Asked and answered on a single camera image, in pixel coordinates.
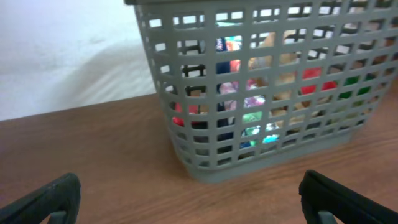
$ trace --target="wooden surface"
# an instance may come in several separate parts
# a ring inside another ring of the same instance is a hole
[[[398,82],[351,143],[218,185],[191,179],[155,95],[0,123],[0,207],[66,172],[78,223],[305,223],[307,169],[398,210]]]

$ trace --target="pink object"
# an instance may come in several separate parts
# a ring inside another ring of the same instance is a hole
[[[322,69],[321,68],[310,68],[304,71],[303,79],[310,79],[310,78],[317,78],[321,75]],[[326,82],[322,86],[322,90],[331,90],[337,87],[337,84],[333,81]],[[301,87],[301,92],[303,95],[315,93],[315,89],[317,88],[316,85],[304,86]]]
[[[220,86],[221,94],[229,94],[236,93],[238,90],[238,82],[231,83],[223,83]],[[255,80],[248,80],[246,83],[246,89],[252,90],[257,88],[257,83]],[[244,99],[244,107],[252,107],[263,105],[265,102],[265,98],[263,96],[251,96]],[[224,102],[224,106],[226,110],[235,110],[236,109],[236,100],[229,100]]]

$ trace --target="gray plastic basket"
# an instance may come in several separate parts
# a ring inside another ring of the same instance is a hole
[[[136,5],[175,151],[189,173],[204,182],[220,182],[348,142],[398,70],[395,0],[126,3]],[[294,31],[284,39],[287,30]],[[261,47],[270,33],[276,33],[274,42]],[[216,51],[220,37],[237,36],[242,39],[240,50]],[[297,59],[282,63],[286,53]],[[269,64],[252,69],[252,58]],[[238,72],[218,72],[217,65],[232,60],[240,60]],[[321,74],[303,78],[313,68]],[[293,82],[280,83],[280,75],[286,73],[294,74]],[[252,78],[264,81],[264,86],[247,90]],[[229,82],[237,82],[238,90],[220,94],[220,84]],[[326,90],[325,83],[334,86]],[[304,86],[313,90],[303,94]],[[282,92],[289,97],[276,97]],[[264,97],[265,103],[245,106],[251,96]],[[236,108],[226,110],[225,102],[231,101]],[[297,103],[306,106],[299,108]],[[243,120],[245,114],[259,111],[258,120]],[[270,124],[277,128],[266,130]],[[243,134],[259,126],[257,132]],[[266,142],[270,136],[277,139]]]

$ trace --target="red object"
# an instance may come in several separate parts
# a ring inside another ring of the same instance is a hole
[[[240,50],[239,43],[236,41],[226,41],[226,48],[228,51],[232,50]],[[238,72],[241,68],[240,60],[232,60],[229,62],[229,66],[231,67],[231,72]]]
[[[322,69],[321,68],[311,68],[307,69],[304,71],[303,74],[303,79],[309,79],[309,78],[317,78],[321,75]],[[310,86],[304,86],[301,87],[301,92],[303,95],[310,94],[310,93],[315,93],[316,85],[310,85]],[[326,82],[322,86],[322,90],[331,90],[337,87],[337,84],[333,81]]]
[[[190,114],[197,114],[198,112],[198,105],[189,105],[188,106],[188,109],[189,109],[189,113]],[[181,105],[179,104],[179,103],[176,103],[175,104],[175,110],[177,111],[177,112],[180,112],[181,113],[181,111],[182,111],[182,109],[181,109]],[[179,126],[183,126],[184,127],[184,121],[181,119],[181,118],[177,118],[177,117],[173,117],[172,118],[172,120],[173,120],[173,122],[176,124],[176,125],[179,125]]]

